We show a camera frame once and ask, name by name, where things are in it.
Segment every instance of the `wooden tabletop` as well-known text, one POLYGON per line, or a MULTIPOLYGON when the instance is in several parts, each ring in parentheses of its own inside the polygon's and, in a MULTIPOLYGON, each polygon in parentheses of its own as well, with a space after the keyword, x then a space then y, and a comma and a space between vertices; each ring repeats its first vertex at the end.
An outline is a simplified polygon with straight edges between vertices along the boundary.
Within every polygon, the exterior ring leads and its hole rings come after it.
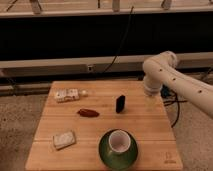
POLYGON ((170 10, 164 10, 162 2, 120 0, 120 11, 114 12, 113 0, 0 0, 0 18, 129 14, 132 6, 135 14, 213 11, 209 0, 172 0, 170 10), (35 15, 38 3, 41 11, 35 15))
POLYGON ((98 144, 111 129, 128 131, 139 149, 132 170, 181 170, 182 162, 160 96, 147 97, 141 81, 63 81, 52 84, 26 163, 27 171, 108 170, 102 163, 98 144), (86 90, 87 97, 57 103, 59 89, 86 90), (115 102, 126 96, 122 114, 116 114, 115 102), (81 108, 100 113, 97 118, 77 114, 81 108), (53 136, 73 130, 77 143, 57 151, 53 136))

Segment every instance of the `wooden table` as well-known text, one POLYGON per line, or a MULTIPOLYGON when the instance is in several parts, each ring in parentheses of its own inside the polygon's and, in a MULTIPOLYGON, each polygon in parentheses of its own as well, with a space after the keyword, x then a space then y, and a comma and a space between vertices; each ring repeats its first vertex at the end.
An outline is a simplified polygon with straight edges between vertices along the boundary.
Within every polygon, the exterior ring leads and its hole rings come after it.
POLYGON ((160 96, 147 97, 141 81, 63 81, 52 84, 26 163, 27 171, 108 170, 98 154, 101 137, 111 129, 124 129, 136 139, 139 155, 132 170, 181 170, 175 138, 160 96), (87 90, 79 101, 56 103, 58 89, 87 90), (116 114, 115 101, 126 96, 125 110, 116 114), (97 118, 84 118, 81 108, 96 110, 97 118), (77 144, 60 151, 53 135, 73 130, 77 144))

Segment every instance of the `black object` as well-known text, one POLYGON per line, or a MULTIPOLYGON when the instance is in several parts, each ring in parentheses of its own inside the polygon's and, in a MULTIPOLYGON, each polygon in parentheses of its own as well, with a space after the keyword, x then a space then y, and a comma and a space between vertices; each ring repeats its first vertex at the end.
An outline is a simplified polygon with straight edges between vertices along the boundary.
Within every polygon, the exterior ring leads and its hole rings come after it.
POLYGON ((124 106, 125 106, 125 96, 122 95, 116 100, 116 112, 120 113, 124 109, 124 106))

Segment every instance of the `green bowl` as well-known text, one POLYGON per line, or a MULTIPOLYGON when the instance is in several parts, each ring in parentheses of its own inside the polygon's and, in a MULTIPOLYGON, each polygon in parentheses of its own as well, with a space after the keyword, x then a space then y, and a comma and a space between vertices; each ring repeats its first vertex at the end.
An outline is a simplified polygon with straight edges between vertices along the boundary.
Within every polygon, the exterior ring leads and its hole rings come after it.
POLYGON ((103 163, 111 170, 125 171, 130 166, 132 166, 135 160, 137 159, 137 156, 138 156, 137 143, 135 139, 133 138, 133 136, 127 132, 131 138, 130 148, 122 154, 117 154, 111 150, 108 143, 109 136, 113 131, 115 130, 111 130, 107 132, 101 138, 99 143, 99 155, 103 163))

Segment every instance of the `white sponge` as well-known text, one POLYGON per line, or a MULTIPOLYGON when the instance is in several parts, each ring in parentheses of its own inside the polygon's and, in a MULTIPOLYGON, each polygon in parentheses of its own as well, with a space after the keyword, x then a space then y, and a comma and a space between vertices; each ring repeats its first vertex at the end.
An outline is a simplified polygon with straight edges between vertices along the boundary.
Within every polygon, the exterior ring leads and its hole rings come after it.
POLYGON ((76 143, 75 134, 73 131, 57 134, 53 136, 53 145, 57 150, 70 146, 76 143))

